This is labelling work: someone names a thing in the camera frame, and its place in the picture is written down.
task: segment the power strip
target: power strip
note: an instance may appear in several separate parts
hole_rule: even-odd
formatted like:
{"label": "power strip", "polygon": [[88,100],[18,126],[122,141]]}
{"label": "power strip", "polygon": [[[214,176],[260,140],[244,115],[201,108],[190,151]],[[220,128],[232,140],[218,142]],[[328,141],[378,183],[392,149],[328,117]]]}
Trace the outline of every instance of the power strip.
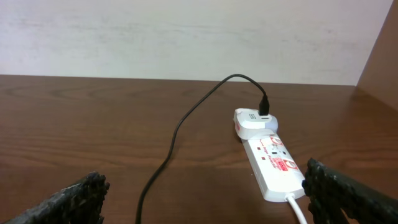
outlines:
{"label": "power strip", "polygon": [[262,196],[270,202],[286,202],[303,196],[303,174],[277,135],[278,122],[258,110],[237,109],[235,130],[242,139]]}

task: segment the white power strip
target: white power strip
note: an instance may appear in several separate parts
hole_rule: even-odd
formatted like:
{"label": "white power strip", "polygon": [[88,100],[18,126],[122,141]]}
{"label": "white power strip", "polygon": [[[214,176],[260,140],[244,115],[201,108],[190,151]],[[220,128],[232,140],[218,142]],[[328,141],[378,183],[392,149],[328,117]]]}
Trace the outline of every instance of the white power strip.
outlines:
{"label": "white power strip", "polygon": [[300,223],[307,223],[294,200],[305,194],[304,176],[276,133],[277,119],[259,116],[258,110],[237,109],[234,122],[264,199],[289,202]]}

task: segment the tabletop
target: tabletop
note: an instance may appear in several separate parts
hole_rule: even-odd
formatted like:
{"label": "tabletop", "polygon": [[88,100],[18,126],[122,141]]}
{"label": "tabletop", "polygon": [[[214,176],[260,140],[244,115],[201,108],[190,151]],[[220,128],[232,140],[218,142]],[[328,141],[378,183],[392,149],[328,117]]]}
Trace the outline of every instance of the tabletop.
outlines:
{"label": "tabletop", "polygon": [[[0,75],[0,222],[91,171],[111,184],[104,223],[134,223],[180,118],[217,82]],[[398,112],[353,86],[261,83],[300,170],[312,157],[398,198]],[[296,223],[266,202],[233,125],[261,92],[228,82],[183,123],[142,223]],[[297,200],[309,223],[309,199]]]}

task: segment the wooden table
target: wooden table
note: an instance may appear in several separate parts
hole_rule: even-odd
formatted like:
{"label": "wooden table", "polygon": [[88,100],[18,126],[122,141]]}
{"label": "wooden table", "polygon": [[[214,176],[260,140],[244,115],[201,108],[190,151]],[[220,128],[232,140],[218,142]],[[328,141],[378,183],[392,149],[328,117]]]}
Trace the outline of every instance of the wooden table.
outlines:
{"label": "wooden table", "polygon": [[[0,222],[97,170],[105,223],[133,223],[175,125],[216,82],[0,76]],[[398,198],[398,113],[353,86],[262,84],[302,172],[309,158]],[[142,223],[295,223],[266,202],[233,128],[261,92],[229,82],[182,125]],[[297,200],[309,223],[309,199]]]}

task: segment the black cable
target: black cable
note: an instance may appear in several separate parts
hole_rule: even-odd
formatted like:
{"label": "black cable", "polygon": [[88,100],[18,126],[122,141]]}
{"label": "black cable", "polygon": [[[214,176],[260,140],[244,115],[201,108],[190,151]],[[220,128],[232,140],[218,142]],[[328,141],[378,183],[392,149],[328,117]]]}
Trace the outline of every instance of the black cable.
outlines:
{"label": "black cable", "polygon": [[162,170],[164,169],[164,167],[166,166],[167,162],[170,160],[170,158],[172,157],[172,153],[173,153],[173,148],[174,148],[174,143],[175,143],[175,138],[177,137],[177,132],[178,129],[180,128],[181,124],[184,122],[185,118],[187,118],[194,109],[196,109],[196,107],[198,107],[206,98],[208,98],[218,87],[220,87],[224,82],[226,82],[227,80],[229,80],[230,78],[233,77],[241,77],[244,78],[246,80],[249,80],[251,83],[255,84],[261,91],[263,97],[260,103],[260,108],[259,108],[259,113],[260,115],[268,115],[268,111],[269,111],[269,103],[268,103],[268,99],[267,99],[267,95],[266,92],[264,91],[264,89],[253,79],[245,76],[245,75],[241,75],[241,74],[234,74],[234,75],[230,75],[228,77],[226,77],[223,81],[219,82],[219,84],[217,84],[217,86],[215,86],[212,90],[210,90],[202,99],[200,99],[198,101],[198,103],[196,103],[185,115],[184,117],[181,118],[180,122],[178,122],[177,127],[174,130],[174,134],[173,134],[173,138],[172,138],[172,143],[170,145],[170,149],[169,149],[169,153],[167,154],[166,159],[163,161],[162,165],[160,165],[159,168],[157,168],[157,170],[154,172],[154,174],[152,175],[152,177],[150,177],[150,179],[148,180],[147,184],[145,185],[144,189],[141,192],[141,195],[139,196],[139,200],[138,200],[138,206],[137,206],[137,213],[136,213],[136,224],[141,224],[141,213],[142,213],[142,205],[144,204],[144,199],[145,199],[145,195],[148,192],[150,186],[152,185],[152,183],[155,181],[155,179],[157,178],[157,176],[159,176],[159,174],[162,172]]}

